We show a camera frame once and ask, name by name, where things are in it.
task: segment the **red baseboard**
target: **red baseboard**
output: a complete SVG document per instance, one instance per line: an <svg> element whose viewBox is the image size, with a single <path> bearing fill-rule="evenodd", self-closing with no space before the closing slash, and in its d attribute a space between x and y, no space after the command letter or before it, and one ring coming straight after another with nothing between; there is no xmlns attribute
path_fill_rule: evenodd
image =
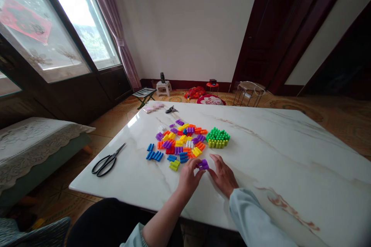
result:
<svg viewBox="0 0 371 247"><path fill-rule="evenodd" d="M278 88L277 92L271 92L279 96L297 96L304 85L282 85Z"/></svg>
<svg viewBox="0 0 371 247"><path fill-rule="evenodd" d="M152 88L152 80L155 80L156 82L160 81L160 79L141 79L140 83L142 87L150 87ZM185 89L189 90L192 87L202 86L206 89L206 91L209 91L209 87L206 87L206 83L208 81L190 81L190 80L169 80L171 87L173 90L180 90ZM218 82L219 84L219 92L227 93L229 91L229 87L231 85L230 82Z"/></svg>

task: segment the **glass pane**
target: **glass pane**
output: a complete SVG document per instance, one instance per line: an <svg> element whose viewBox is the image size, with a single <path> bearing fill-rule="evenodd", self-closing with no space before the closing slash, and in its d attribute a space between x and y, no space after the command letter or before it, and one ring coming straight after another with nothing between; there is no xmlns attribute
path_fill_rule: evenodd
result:
<svg viewBox="0 0 371 247"><path fill-rule="evenodd" d="M0 32L47 81L90 68L48 0L0 0Z"/></svg>
<svg viewBox="0 0 371 247"><path fill-rule="evenodd" d="M120 63L96 0L59 0L98 69Z"/></svg>
<svg viewBox="0 0 371 247"><path fill-rule="evenodd" d="M0 71L0 96L15 93L21 89Z"/></svg>

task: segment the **metal stool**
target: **metal stool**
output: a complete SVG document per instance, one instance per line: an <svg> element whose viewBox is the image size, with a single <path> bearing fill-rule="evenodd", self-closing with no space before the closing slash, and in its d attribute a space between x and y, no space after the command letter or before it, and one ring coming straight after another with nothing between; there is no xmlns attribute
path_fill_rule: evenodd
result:
<svg viewBox="0 0 371 247"><path fill-rule="evenodd" d="M210 87L210 93L214 93L214 88L217 87L218 88L217 93L219 93L219 84L218 83L216 83L215 85L213 85L210 82L207 82L206 87Z"/></svg>
<svg viewBox="0 0 371 247"><path fill-rule="evenodd" d="M143 88L140 91L132 94L137 99L139 99L139 101L142 103L137 109L139 110L140 108L142 108L144 106L144 104L146 104L147 97L148 97L148 100L150 100L151 98L153 100L155 100L152 96L153 96L154 92L156 92L156 91L157 91L156 89Z"/></svg>
<svg viewBox="0 0 371 247"><path fill-rule="evenodd" d="M238 91L240 91L240 95L238 96L238 100L235 104L235 100L236 100ZM255 93L257 97L256 97L255 103L252 107L258 107L260 100L262 99L263 95L265 94L265 87L263 85L260 85L258 83L253 83L253 82L250 82L250 81L244 81L244 82L241 82L238 85L237 92L236 92L236 95L235 95L235 99L233 100L233 106L238 105L241 94L243 92L243 97L242 97L242 100L241 100L241 103L240 103L240 106L242 106L243 99L245 98L245 93L247 91L251 91L251 93L250 93L250 98L249 98L246 106L249 107L250 100L253 97L253 93Z"/></svg>

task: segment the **red stool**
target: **red stool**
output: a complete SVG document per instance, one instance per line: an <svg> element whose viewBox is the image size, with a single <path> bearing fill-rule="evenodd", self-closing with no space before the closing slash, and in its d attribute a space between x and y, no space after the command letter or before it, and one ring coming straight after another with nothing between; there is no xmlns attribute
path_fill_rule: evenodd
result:
<svg viewBox="0 0 371 247"><path fill-rule="evenodd" d="M219 93L219 84L218 83L216 83L215 85L212 85L210 82L208 82L206 84L206 87L210 87L210 93L213 93L214 92L214 88L217 87L218 88L217 93Z"/></svg>

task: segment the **white marble tabletop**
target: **white marble tabletop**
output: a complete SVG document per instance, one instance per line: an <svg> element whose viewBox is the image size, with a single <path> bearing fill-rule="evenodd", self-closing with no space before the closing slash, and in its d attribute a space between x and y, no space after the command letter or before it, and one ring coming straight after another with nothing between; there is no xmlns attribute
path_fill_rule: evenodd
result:
<svg viewBox="0 0 371 247"><path fill-rule="evenodd" d="M231 135L224 149L206 147L199 157L215 169L209 153L219 154L238 184L254 192L262 207L300 246L357 246L371 222L371 162L294 110L163 102L179 112L138 114L70 184L70 189L158 211L175 191L178 172L164 155L146 160L158 127L177 119ZM124 142L114 169L102 178L95 163ZM205 173L182 217L237 230L229 202Z"/></svg>

